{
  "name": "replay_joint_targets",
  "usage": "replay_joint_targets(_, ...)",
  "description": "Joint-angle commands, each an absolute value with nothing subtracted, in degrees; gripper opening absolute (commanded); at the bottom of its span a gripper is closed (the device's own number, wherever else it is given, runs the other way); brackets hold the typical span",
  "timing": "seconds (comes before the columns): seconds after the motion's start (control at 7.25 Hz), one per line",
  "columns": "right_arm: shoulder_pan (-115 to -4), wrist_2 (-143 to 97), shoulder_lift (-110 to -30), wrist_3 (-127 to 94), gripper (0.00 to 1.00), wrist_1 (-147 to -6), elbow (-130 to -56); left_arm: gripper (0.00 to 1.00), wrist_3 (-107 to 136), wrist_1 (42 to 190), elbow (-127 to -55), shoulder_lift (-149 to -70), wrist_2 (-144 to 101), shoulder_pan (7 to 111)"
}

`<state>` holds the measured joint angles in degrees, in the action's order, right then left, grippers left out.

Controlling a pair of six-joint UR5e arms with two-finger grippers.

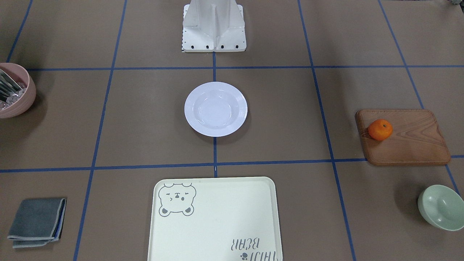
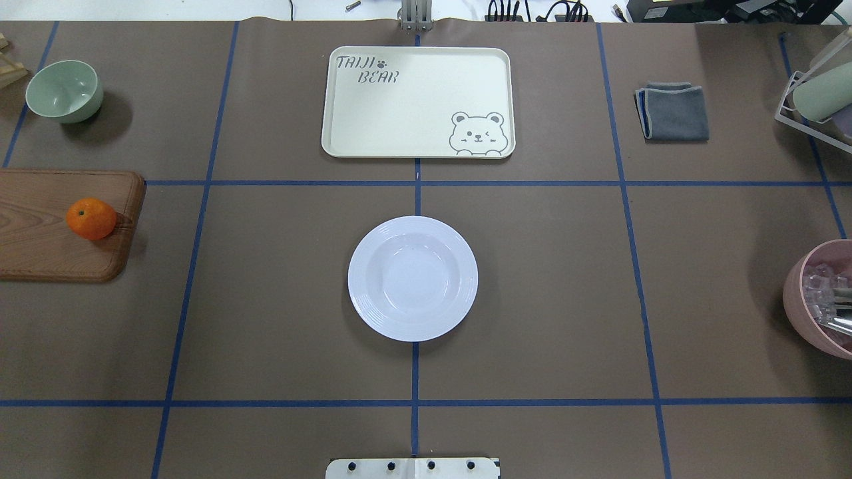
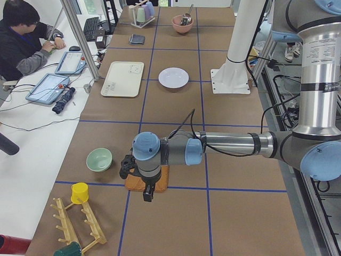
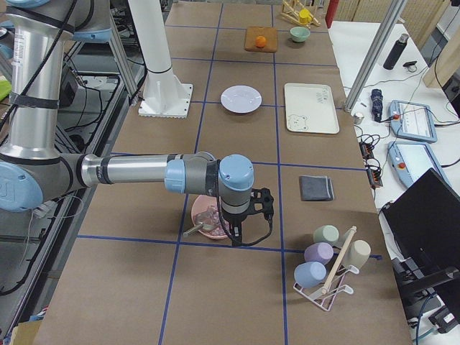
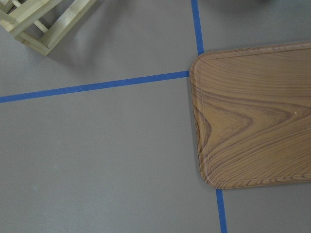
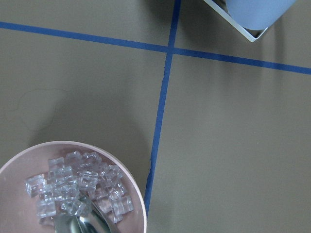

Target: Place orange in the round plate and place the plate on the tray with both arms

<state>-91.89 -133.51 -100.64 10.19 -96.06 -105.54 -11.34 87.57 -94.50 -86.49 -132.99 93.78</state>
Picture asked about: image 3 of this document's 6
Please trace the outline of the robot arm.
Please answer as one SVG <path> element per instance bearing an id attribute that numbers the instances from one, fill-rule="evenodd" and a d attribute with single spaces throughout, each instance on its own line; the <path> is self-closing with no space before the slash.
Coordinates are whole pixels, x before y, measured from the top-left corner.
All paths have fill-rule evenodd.
<path id="1" fill-rule="evenodd" d="M 298 125 L 290 132 L 213 133 L 174 130 L 169 136 L 139 133 L 130 164 L 120 176 L 140 177 L 143 198 L 153 199 L 161 168 L 197 165 L 204 153 L 281 160 L 311 178 L 340 176 L 340 130 L 335 125 L 340 86 L 340 1 L 275 1 L 272 31 L 279 42 L 303 43 Z"/>

